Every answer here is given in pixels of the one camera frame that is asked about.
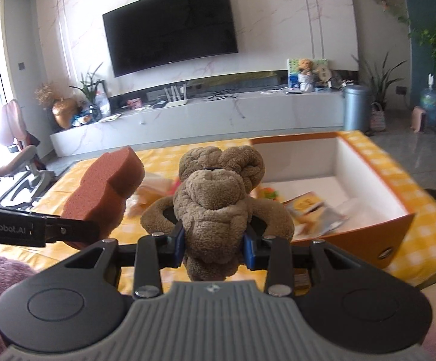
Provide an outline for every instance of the gray trash can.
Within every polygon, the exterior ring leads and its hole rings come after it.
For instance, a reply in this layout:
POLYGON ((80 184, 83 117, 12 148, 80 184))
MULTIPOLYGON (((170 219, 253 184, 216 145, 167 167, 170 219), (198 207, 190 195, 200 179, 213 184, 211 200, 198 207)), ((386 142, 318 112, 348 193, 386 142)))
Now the gray trash can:
POLYGON ((371 91, 364 85, 347 85, 343 89, 345 97, 344 130, 370 130, 371 91))

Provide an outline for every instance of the water bottle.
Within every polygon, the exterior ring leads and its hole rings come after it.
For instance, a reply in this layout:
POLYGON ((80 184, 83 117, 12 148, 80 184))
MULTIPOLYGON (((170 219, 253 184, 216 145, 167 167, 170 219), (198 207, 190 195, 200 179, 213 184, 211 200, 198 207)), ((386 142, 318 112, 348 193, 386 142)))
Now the water bottle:
POLYGON ((428 88, 424 89, 420 97, 420 106, 426 111, 426 126, 436 126, 436 90, 433 88, 433 74, 428 75, 428 88))

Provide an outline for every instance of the white marble wall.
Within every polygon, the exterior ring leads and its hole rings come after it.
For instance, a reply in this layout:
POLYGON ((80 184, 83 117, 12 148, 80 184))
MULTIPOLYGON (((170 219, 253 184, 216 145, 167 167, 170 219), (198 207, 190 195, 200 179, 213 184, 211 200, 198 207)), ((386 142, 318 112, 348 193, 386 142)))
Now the white marble wall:
POLYGON ((102 14, 136 0, 37 0, 46 71, 63 96, 81 72, 103 62, 110 95, 226 73, 286 69, 289 57, 328 58, 354 69, 352 0, 231 0, 239 53, 177 62, 114 78, 102 14))

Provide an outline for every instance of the gold vase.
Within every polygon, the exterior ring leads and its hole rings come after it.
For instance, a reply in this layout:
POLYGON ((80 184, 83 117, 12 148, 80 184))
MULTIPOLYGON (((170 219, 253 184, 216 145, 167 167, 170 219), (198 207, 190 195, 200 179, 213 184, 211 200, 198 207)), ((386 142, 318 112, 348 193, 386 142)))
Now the gold vase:
POLYGON ((63 129, 71 127, 71 118, 78 113, 76 99, 68 98, 57 100, 53 104, 53 115, 57 124, 63 129))

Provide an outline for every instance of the office chair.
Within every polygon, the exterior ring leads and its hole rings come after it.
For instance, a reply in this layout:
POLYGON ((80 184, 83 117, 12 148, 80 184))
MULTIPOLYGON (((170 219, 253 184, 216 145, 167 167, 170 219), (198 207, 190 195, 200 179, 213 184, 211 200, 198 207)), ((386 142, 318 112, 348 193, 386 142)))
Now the office chair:
POLYGON ((54 172, 46 169, 39 170, 36 162, 42 164, 38 158, 35 145, 27 145, 30 134, 26 129, 21 109, 16 100, 10 101, 1 108, 0 143, 6 147, 17 145, 20 151, 7 164, 0 165, 0 177, 14 176, 24 167, 32 175, 32 178, 25 178, 17 185, 17 189, 11 201, 22 191, 28 189, 31 198, 39 197, 54 179, 54 172))

